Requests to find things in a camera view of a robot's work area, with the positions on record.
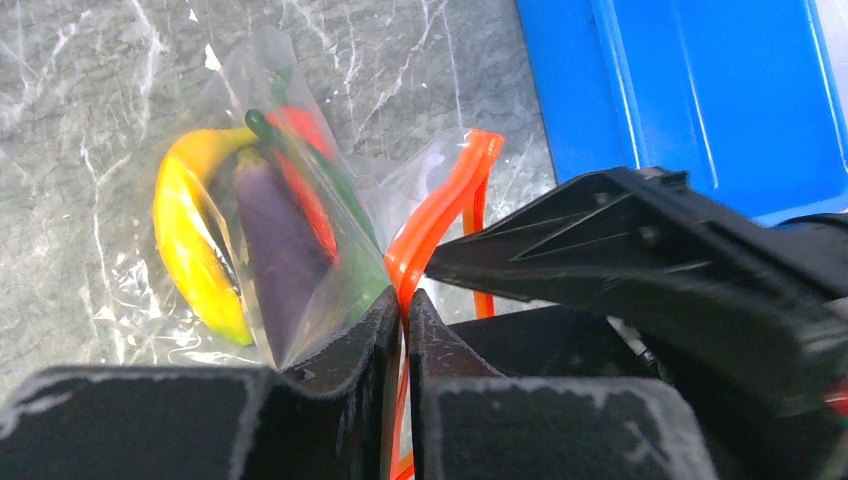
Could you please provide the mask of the yellow banana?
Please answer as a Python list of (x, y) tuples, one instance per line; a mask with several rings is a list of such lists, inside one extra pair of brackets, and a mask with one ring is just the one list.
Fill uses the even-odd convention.
[(198, 318), (239, 345), (253, 337), (237, 288), (204, 217), (206, 188), (237, 150), (258, 141), (248, 127), (198, 129), (179, 137), (159, 167), (152, 219), (158, 251), (175, 286)]

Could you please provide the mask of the purple eggplant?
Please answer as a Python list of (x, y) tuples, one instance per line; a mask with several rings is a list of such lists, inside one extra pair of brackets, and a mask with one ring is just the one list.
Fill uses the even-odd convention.
[(257, 345), (277, 368), (300, 355), (304, 314), (330, 260), (278, 171), (254, 147), (237, 153), (242, 293)]

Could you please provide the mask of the clear zip top bag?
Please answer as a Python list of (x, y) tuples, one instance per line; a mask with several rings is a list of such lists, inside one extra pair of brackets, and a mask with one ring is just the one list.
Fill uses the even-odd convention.
[(346, 154), (273, 27), (214, 72), (118, 198), (96, 315), (116, 363), (290, 368), (381, 293), (407, 311), (436, 247), (482, 229), (499, 134), (450, 128), (404, 161)]

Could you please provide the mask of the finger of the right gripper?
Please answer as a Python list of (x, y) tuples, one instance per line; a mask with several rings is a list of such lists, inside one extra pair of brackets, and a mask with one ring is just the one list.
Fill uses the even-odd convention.
[(559, 305), (469, 320), (450, 329), (508, 377), (659, 376), (606, 318)]
[(439, 246), (428, 277), (624, 320), (783, 414), (847, 376), (847, 218), (759, 225), (683, 171), (578, 176)]

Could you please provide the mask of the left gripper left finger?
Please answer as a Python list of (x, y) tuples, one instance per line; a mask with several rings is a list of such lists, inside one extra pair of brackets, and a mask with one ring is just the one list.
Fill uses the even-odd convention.
[(383, 479), (399, 305), (276, 372), (62, 366), (1, 409), (5, 479)]

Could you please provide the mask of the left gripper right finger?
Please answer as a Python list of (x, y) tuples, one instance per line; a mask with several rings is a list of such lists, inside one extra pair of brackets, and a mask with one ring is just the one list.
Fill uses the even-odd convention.
[(419, 479), (713, 479), (690, 406), (645, 377), (508, 377), (440, 318), (409, 307)]

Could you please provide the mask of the red chili pepper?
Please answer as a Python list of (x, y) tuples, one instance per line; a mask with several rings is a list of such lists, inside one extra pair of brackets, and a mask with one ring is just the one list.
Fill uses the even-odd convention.
[[(336, 144), (330, 135), (329, 128), (326, 122), (319, 119), (314, 112), (298, 107), (280, 107), (268, 113), (266, 119), (274, 127), (288, 125), (297, 136), (330, 160), (336, 158)], [(333, 229), (312, 184), (294, 166), (288, 154), (281, 153), (276, 148), (273, 148), (272, 152), (281, 167), (289, 189), (300, 203), (318, 243), (329, 256), (330, 261), (335, 263), (338, 248)]]

